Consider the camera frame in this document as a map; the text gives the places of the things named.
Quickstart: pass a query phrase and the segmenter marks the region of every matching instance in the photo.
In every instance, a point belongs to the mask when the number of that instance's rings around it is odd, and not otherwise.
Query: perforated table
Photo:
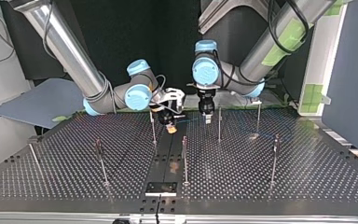
[[[345,147],[291,109],[262,110],[257,138],[256,111],[222,115],[220,143],[218,116],[207,125],[198,112],[188,112],[174,135],[156,124],[156,146],[149,114],[77,115],[34,144],[40,166],[28,147],[0,164],[0,217],[358,221],[358,158]],[[282,149],[271,183],[277,133]],[[184,136],[188,186],[183,185]],[[108,187],[94,154],[97,137],[105,149]],[[176,183],[176,196],[146,197],[147,185],[156,182]]]

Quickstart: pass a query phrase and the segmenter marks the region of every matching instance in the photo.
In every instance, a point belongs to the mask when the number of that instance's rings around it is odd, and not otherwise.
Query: metal pin
[[[222,107],[219,106],[219,143],[222,141],[222,130],[221,130],[221,122],[222,122]]]
[[[96,153],[97,159],[100,161],[101,167],[103,169],[103,177],[105,180],[103,185],[109,186],[110,183],[109,183],[109,180],[107,179],[107,174],[106,174],[106,170],[105,170],[104,163],[103,163],[103,147],[102,147],[102,141],[101,141],[100,137],[98,137],[95,141],[95,153]]]
[[[187,177],[187,137],[184,136],[183,140],[182,140],[182,158],[185,164],[185,186],[190,185],[190,183],[188,182],[188,177]]]
[[[260,115],[261,115],[261,101],[258,100],[257,102],[255,102],[255,104],[258,104],[258,108],[257,108],[257,124],[256,124],[256,128],[255,128],[255,133],[253,133],[251,135],[251,139],[255,140],[259,135],[260,135]]]
[[[260,114],[261,114],[261,102],[258,105],[257,108],[257,127],[256,127],[256,132],[258,133],[258,128],[260,127]]]
[[[31,143],[28,144],[28,146],[30,147],[32,155],[34,156],[34,161],[36,161],[36,163],[39,165],[39,159],[37,158],[36,153],[34,151],[34,146]]]
[[[277,163],[279,152],[281,150],[281,139],[278,134],[275,135],[274,146],[272,149],[274,151],[274,163],[272,164],[271,188],[275,185],[274,178],[275,178],[276,163]]]
[[[150,122],[152,123],[152,129],[153,129],[153,144],[156,145],[157,144],[156,130],[155,130],[155,126],[154,126],[153,113],[151,111],[150,111]]]

